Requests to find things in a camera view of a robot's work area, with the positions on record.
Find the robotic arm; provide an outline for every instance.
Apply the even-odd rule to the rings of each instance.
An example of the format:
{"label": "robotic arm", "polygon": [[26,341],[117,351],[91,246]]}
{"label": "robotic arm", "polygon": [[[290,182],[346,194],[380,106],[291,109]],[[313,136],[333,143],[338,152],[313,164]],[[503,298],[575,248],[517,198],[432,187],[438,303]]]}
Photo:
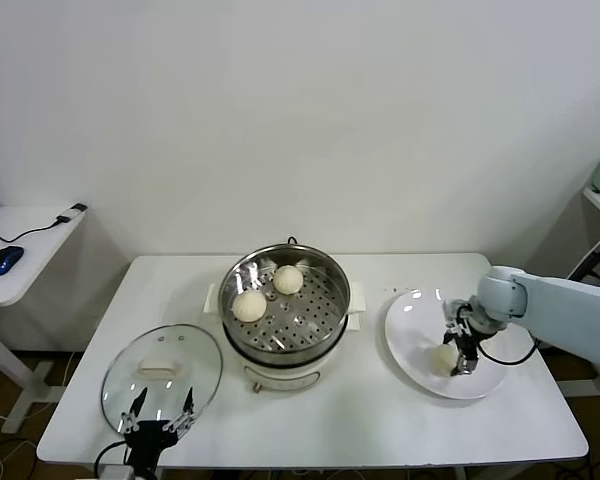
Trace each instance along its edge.
{"label": "robotic arm", "polygon": [[469,301],[445,300],[447,332],[459,357],[452,375],[471,374],[479,344],[516,323],[536,338],[600,365],[600,288],[493,267]]}

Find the mouse cable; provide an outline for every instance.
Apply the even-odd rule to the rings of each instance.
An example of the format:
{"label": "mouse cable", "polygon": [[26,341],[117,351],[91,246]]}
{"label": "mouse cable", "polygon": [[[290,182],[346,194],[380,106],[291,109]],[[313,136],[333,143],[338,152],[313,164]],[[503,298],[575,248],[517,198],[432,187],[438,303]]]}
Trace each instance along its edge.
{"label": "mouse cable", "polygon": [[56,221],[53,222],[49,226],[42,227],[42,228],[33,228],[31,230],[27,230],[26,232],[23,232],[20,235],[17,235],[16,237],[12,238],[11,240],[7,240],[6,238],[0,236],[0,240],[3,241],[4,243],[13,243],[16,240],[20,240],[25,235],[29,235],[30,233],[44,232],[45,230],[51,230],[52,228],[57,227],[58,225],[61,225],[63,223],[69,223],[71,220],[73,220],[75,217],[77,217],[80,213],[84,212],[86,209],[87,209],[86,205],[83,205],[82,203],[76,203],[73,207],[71,207],[68,210],[65,210],[60,215],[58,215],[56,217]]}

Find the steamed bun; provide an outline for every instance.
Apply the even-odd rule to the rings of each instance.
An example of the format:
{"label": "steamed bun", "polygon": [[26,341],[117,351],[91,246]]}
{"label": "steamed bun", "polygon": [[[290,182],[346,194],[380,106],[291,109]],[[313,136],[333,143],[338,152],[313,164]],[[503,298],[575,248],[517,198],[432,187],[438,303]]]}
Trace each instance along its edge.
{"label": "steamed bun", "polygon": [[241,322],[255,322],[262,318],[267,310],[267,300],[256,290],[247,290],[233,301],[231,311]]}
{"label": "steamed bun", "polygon": [[298,293],[304,284],[302,272],[292,265],[285,265],[273,275],[273,286],[283,295]]}
{"label": "steamed bun", "polygon": [[431,349],[431,369],[436,375],[451,376],[458,361],[458,348],[455,343],[438,345]]}

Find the perforated steamer tray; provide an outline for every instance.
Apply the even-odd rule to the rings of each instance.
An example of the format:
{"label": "perforated steamer tray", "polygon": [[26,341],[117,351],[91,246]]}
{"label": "perforated steamer tray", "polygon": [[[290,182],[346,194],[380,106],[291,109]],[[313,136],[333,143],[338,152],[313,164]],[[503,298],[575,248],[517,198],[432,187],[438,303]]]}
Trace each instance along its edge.
{"label": "perforated steamer tray", "polygon": [[[273,286],[276,270],[296,266],[302,289],[282,295]],[[239,321],[231,311],[236,296],[257,290],[267,299],[264,316],[253,323]],[[223,280],[218,311],[229,341],[249,360],[289,368],[308,363],[330,350],[346,327],[349,282],[328,255],[304,245],[273,245],[238,262]]]}

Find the wooden floor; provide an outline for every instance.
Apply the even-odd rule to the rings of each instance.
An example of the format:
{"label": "wooden floor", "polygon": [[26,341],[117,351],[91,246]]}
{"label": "wooden floor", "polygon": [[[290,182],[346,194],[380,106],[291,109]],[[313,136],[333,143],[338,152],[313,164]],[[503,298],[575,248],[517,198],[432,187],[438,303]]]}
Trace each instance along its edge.
{"label": "wooden floor", "polygon": [[[579,380],[586,378],[593,378],[594,371],[591,366],[576,357],[557,354],[557,355],[545,355],[545,359],[549,368],[551,369],[556,380]],[[39,358],[23,358],[23,361],[30,367],[36,366]],[[69,367],[69,373],[73,374],[78,359],[74,359]],[[62,376],[64,369],[67,365],[66,359],[56,360],[54,368],[47,377],[47,380],[52,385],[60,385],[62,382]],[[0,414],[7,415],[11,406],[16,401],[19,394],[19,388],[14,385],[9,379],[4,376],[0,376]],[[580,426],[582,427],[585,435],[589,440],[591,448],[591,455],[593,462],[600,461],[600,397],[598,398],[580,398],[570,399],[569,405],[573,410]],[[33,412],[44,408],[42,405],[36,405]],[[3,435],[0,432],[0,441],[8,438],[26,438],[34,443],[42,436],[44,429],[51,418],[54,410],[54,406],[45,408],[39,415],[28,419],[21,431],[17,435]],[[7,455],[17,443],[11,443],[0,447],[0,455]],[[18,452],[5,463],[5,471],[2,480],[27,480],[27,477],[34,461],[35,452],[33,448],[26,445],[23,446]],[[570,468],[577,468],[583,464],[582,461],[568,462],[563,465]],[[475,477],[481,468],[469,468],[467,469],[469,480]],[[252,472],[243,472],[241,480],[268,480],[269,473],[266,471],[257,472],[251,475]],[[329,474],[333,472],[325,472],[323,474],[318,472],[311,472],[302,477],[302,480],[322,480],[326,479]],[[361,472],[366,480],[452,480],[455,478],[453,470],[447,468],[439,469],[428,469],[419,470],[414,469],[407,472],[404,469],[397,470],[364,470]],[[538,464],[529,468],[528,470],[521,473],[516,477],[516,480],[551,480],[557,478],[558,480],[564,480],[563,476],[556,476],[559,470],[552,464]],[[206,480],[211,477],[211,471],[202,470],[172,470],[167,471],[164,474],[163,479],[165,480]],[[583,479],[588,479],[586,472],[582,472]],[[83,467],[66,466],[66,465],[51,465],[43,462],[38,462],[33,475],[30,477],[31,480],[74,480],[79,478],[92,478],[91,472]],[[271,476],[272,480],[291,480],[296,478],[300,480],[293,472],[282,472],[279,475],[274,473]],[[600,480],[600,467],[595,470],[596,480]],[[361,480],[360,477],[354,472],[341,472],[335,477],[334,480]]]}

